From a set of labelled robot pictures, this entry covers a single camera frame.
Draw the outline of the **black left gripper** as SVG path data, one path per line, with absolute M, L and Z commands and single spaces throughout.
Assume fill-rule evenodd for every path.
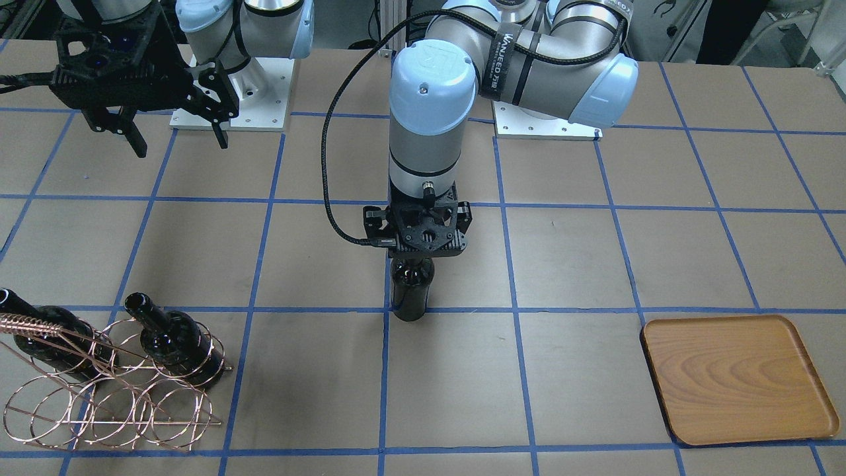
M 469 203 L 457 199 L 456 184 L 436 198 L 411 198 L 390 186 L 386 208 L 363 210 L 367 241 L 395 258 L 457 256 L 467 247 L 472 220 Z

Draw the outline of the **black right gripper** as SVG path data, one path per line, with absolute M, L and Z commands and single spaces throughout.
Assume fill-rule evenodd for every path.
M 211 124 L 221 149 L 239 100 L 221 62 L 182 57 L 168 3 L 61 3 L 50 90 L 81 110 L 94 130 L 123 136 L 144 159 L 139 111 L 184 109 Z

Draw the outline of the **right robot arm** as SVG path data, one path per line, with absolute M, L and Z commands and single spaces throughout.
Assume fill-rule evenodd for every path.
M 208 122 L 221 148 L 223 125 L 266 84 L 259 58 L 306 58 L 311 1 L 60 1 L 58 65 L 51 92 L 82 112 L 94 132 L 123 136 L 135 154 L 147 145 L 137 112 L 181 109 Z

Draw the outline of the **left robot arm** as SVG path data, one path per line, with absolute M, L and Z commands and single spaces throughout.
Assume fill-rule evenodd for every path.
M 550 29 L 508 23 L 489 1 L 449 1 L 398 53 L 389 87 L 390 198 L 364 211 L 367 243 L 392 257 L 462 253 L 472 215 L 457 201 L 463 132 L 477 97 L 609 128 L 634 92 L 621 45 L 631 1 L 548 1 Z

